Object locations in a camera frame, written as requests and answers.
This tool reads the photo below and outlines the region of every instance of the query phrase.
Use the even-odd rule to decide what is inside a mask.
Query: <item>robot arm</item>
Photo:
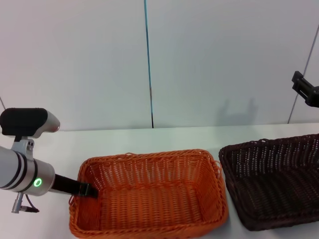
[[[0,188],[18,192],[12,212],[37,212],[21,206],[24,194],[41,196],[48,191],[97,198],[98,191],[55,174],[52,165],[33,158],[34,140],[43,132],[56,132],[59,120],[45,109],[6,109],[0,116],[4,135],[15,136],[11,149],[0,146]]]

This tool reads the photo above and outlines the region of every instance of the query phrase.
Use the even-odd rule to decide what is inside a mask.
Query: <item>cable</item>
[[[1,97],[0,97],[0,102],[2,104],[3,109],[5,110],[5,106],[4,106],[4,103],[3,103],[2,99],[1,99]]]
[[[32,204],[32,202],[31,202],[31,200],[30,200],[30,198],[29,198],[29,195],[26,194],[25,197],[26,197],[26,199],[28,200],[30,206],[33,207],[34,209],[37,209],[37,208]]]

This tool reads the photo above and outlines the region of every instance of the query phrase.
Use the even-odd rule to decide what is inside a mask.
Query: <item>white wall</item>
[[[0,96],[61,129],[151,127],[143,0],[15,0],[0,7]]]
[[[314,49],[309,59],[309,64],[304,78],[313,86],[319,86],[319,38],[317,36]],[[305,100],[298,96],[290,123],[319,122],[319,109],[309,107]]]
[[[149,0],[155,127],[287,123],[315,0]]]

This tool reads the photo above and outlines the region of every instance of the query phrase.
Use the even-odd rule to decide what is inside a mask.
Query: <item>basket rim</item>
[[[248,141],[244,143],[228,145],[221,148],[219,152],[221,151],[228,152],[228,151],[232,151],[234,148],[239,148],[239,147],[240,149],[247,149],[247,148],[260,147],[260,146],[282,145],[283,140],[285,140],[283,144],[297,143],[297,142],[300,142],[301,140],[304,140],[305,138],[310,138],[310,137],[313,137],[313,138],[317,137],[319,139],[319,133],[293,136],[293,137],[285,137],[285,138],[275,138],[275,139],[262,138],[260,140],[252,140],[252,141]]]
[[[218,223],[221,223],[223,221],[226,221],[228,217],[228,206],[227,206],[227,199],[226,199],[226,193],[225,190],[223,189],[220,185],[221,181],[224,183],[223,177],[222,177],[222,168],[220,164],[220,172],[216,172],[214,169],[212,163],[214,163],[217,166],[216,163],[219,163],[219,161],[215,161],[213,156],[207,151],[203,149],[186,149],[186,150],[176,150],[176,151],[167,151],[165,153],[176,153],[176,152],[192,152],[194,153],[206,153],[210,156],[210,158],[207,158],[209,161],[209,167],[210,170],[213,173],[219,173],[219,177],[221,177],[219,180],[217,177],[214,177],[213,183],[215,183],[218,186],[218,201],[217,201],[217,211],[222,211],[220,217],[216,220],[209,220],[209,221],[203,221],[199,223],[188,223],[188,224],[176,224],[176,225],[170,225],[170,226],[163,226],[163,227],[147,227],[147,228],[127,228],[127,229],[109,229],[109,230],[83,230],[78,227],[77,220],[78,220],[78,213],[79,211],[75,211],[73,216],[71,215],[71,211],[75,210],[76,204],[79,203],[79,197],[74,197],[73,201],[70,204],[69,211],[70,211],[70,221],[69,224],[72,223],[73,228],[75,230],[72,230],[72,233],[80,233],[80,234],[94,234],[94,235],[106,235],[106,234],[121,234],[123,235],[124,233],[135,233],[135,232],[156,232],[156,231],[170,231],[170,230],[178,230],[178,229],[183,229],[183,228],[189,228],[189,227],[200,227],[200,226],[205,226],[205,225],[215,225]],[[157,153],[145,153],[145,154],[134,154],[134,153],[126,153],[126,154],[117,154],[117,155],[110,155],[110,156],[98,156],[98,157],[92,157],[87,159],[85,162],[82,163],[79,174],[78,174],[78,180],[81,180],[82,175],[80,174],[81,171],[85,172],[87,168],[91,165],[90,163],[94,160],[110,160],[110,163],[114,162],[123,162],[123,161],[131,161],[131,160],[139,160],[138,156],[139,155],[154,155],[154,154],[162,154],[163,152],[157,152]],[[120,158],[120,159],[108,159],[108,157],[125,157],[125,158]]]

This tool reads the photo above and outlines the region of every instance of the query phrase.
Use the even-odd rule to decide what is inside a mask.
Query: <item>orange wicker basket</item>
[[[78,180],[99,197],[71,200],[70,230],[83,239],[200,237],[228,217],[216,163],[200,149],[90,158]]]

